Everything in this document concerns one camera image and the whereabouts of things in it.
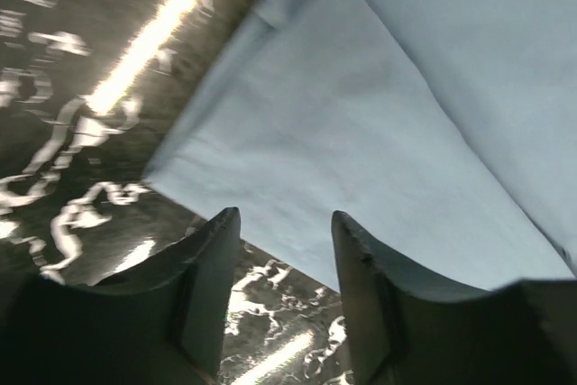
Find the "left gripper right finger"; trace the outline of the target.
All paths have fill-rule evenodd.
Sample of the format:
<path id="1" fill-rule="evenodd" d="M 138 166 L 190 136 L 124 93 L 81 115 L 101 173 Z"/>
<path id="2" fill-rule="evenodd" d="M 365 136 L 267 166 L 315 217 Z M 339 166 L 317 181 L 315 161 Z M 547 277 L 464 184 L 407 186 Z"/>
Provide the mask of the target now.
<path id="1" fill-rule="evenodd" d="M 334 257 L 359 384 L 519 384 L 513 295 L 448 279 L 332 217 Z"/>

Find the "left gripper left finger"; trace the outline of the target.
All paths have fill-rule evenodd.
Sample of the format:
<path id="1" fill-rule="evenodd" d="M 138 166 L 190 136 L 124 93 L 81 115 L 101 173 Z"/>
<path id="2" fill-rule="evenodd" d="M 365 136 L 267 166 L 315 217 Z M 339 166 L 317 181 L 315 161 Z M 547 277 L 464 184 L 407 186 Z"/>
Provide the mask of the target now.
<path id="1" fill-rule="evenodd" d="M 185 239 L 95 285 L 92 384 L 213 384 L 241 215 L 228 207 Z"/>

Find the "blue-grey t shirt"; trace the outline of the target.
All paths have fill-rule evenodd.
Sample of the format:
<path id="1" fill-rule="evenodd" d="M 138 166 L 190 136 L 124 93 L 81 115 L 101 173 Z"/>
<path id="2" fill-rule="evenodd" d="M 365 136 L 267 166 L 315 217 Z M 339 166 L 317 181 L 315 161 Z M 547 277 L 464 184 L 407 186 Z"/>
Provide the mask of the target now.
<path id="1" fill-rule="evenodd" d="M 342 210 L 451 279 L 576 272 L 576 0 L 260 0 L 150 162 L 336 289 Z"/>

